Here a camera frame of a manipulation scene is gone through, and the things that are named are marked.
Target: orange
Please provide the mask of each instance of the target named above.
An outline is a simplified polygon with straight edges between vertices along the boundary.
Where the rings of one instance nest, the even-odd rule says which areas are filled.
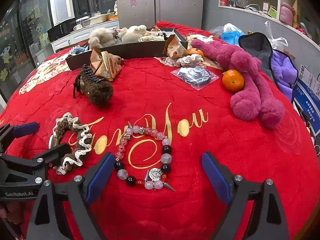
[[[226,90],[235,94],[243,89],[244,78],[239,71],[230,69],[223,75],[222,84]]]
[[[204,54],[203,54],[202,50],[200,50],[200,49],[191,48],[191,49],[188,49],[188,53],[189,54],[199,54],[202,58],[204,58]]]

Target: blue gripper pad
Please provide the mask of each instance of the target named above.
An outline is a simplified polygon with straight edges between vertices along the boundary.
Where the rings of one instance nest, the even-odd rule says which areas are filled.
[[[91,168],[96,168],[95,166],[89,168],[87,173],[84,175],[86,180],[88,179],[88,177],[92,177],[91,180],[89,180],[88,184],[85,183],[86,181],[84,182],[84,190],[86,190],[85,202],[88,205],[98,200],[103,188],[105,187],[110,177],[111,172],[114,169],[114,163],[116,161],[114,155],[112,153],[106,153],[106,155],[106,157],[103,156],[102,160],[100,160],[99,163],[95,165],[98,165],[100,167],[94,174],[92,174],[92,176],[91,174],[89,176],[86,176],[86,174],[90,172]]]
[[[39,124],[37,122],[31,122],[24,125],[15,126],[13,129],[13,136],[20,138],[28,134],[35,133],[39,130]]]
[[[232,201],[233,185],[230,185],[230,182],[228,183],[223,177],[208,153],[204,153],[202,155],[202,167],[204,172],[207,174],[207,177],[210,180],[218,198],[226,205],[229,205],[229,203]]]

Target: red plush fabric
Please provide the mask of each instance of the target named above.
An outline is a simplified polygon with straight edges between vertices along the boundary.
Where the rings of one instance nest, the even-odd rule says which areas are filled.
[[[181,34],[209,35],[181,25],[164,22],[157,25],[174,27]],[[241,174],[247,180],[262,182],[272,178],[284,206],[290,238],[293,238],[318,201],[320,169],[310,135],[289,100],[262,73],[275,98],[285,106],[285,115],[279,126],[268,130],[257,118],[244,122],[232,114],[232,95],[223,88],[221,78],[197,91],[173,76],[172,70],[173,67],[164,66],[153,58],[125,60],[123,70],[113,82],[114,95],[107,109],[96,108],[83,95],[72,98],[73,82],[79,70],[63,72],[28,93],[19,95],[16,91],[0,120],[11,125],[36,121],[40,129],[34,135],[14,140],[7,154],[31,158],[46,150],[55,119],[66,112],[78,116],[82,123],[103,117],[91,127],[93,147],[105,135],[108,141],[104,141],[107,147],[103,152],[112,153],[117,151],[117,129],[123,133],[127,121],[132,125],[137,121],[141,126],[146,126],[148,121],[151,125],[154,117],[156,128],[165,129],[166,135],[172,135],[173,161],[169,183],[177,192],[166,188],[160,191],[132,188],[119,180],[113,171],[101,197],[91,206],[109,240],[208,239],[226,207],[218,200],[202,169],[201,156],[205,151],[211,151],[231,172]],[[208,70],[222,76],[219,70]],[[71,132],[67,132],[63,141],[68,142],[70,136]],[[132,165],[129,164],[131,149]],[[84,174],[101,157],[95,150],[100,153],[97,146],[92,149],[83,167],[75,168],[65,176],[56,175],[51,170],[49,179],[57,183]],[[129,141],[123,161],[129,174],[143,179],[147,168],[141,167],[157,163],[160,156],[161,143],[144,136]],[[251,207],[252,203],[247,206],[236,239],[240,239],[245,231]],[[29,203],[24,231],[31,208],[32,203]],[[65,204],[65,210],[75,239],[81,239],[68,204]]]

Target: blue plastic bag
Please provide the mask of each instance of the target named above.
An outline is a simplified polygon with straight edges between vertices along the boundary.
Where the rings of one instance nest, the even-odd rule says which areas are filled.
[[[221,35],[221,39],[228,44],[238,45],[239,46],[239,37],[244,35],[241,32],[233,31],[233,32],[223,32]]]

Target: metal spike charm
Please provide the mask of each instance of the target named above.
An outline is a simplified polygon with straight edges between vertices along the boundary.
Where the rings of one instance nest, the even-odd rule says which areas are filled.
[[[128,121],[128,125],[129,125],[129,128],[131,128],[131,129],[132,129],[132,125],[129,123],[129,121]]]
[[[147,170],[147,174],[144,177],[144,183],[149,180],[149,170]]]
[[[168,182],[164,182],[164,183],[163,183],[163,186],[165,186],[165,187],[167,187],[168,189],[171,189],[172,191],[176,192],[176,190],[175,190],[173,187],[171,187]]]

